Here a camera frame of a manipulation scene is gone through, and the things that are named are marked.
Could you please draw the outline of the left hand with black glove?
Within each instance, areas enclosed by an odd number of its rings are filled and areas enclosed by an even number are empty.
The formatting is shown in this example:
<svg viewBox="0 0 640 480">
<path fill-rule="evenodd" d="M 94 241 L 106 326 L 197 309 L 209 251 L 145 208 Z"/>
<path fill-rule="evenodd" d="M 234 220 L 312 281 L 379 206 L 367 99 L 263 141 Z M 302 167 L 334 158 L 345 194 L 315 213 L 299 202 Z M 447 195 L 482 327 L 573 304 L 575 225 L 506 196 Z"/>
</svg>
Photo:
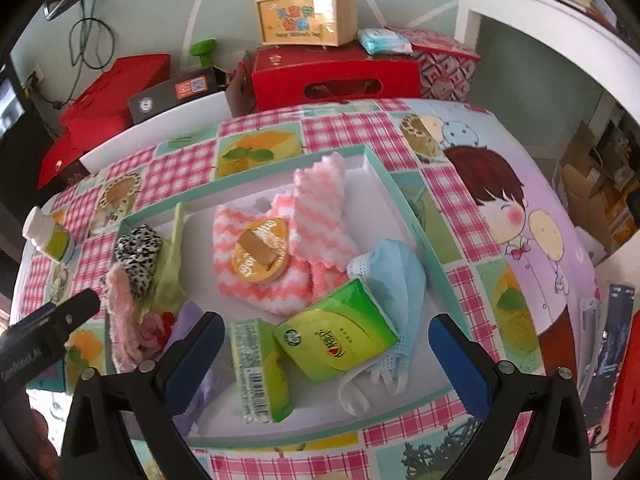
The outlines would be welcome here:
<svg viewBox="0 0 640 480">
<path fill-rule="evenodd" d="M 57 479 L 58 453 L 44 417 L 23 390 L 1 402 L 1 478 Z"/>
</svg>

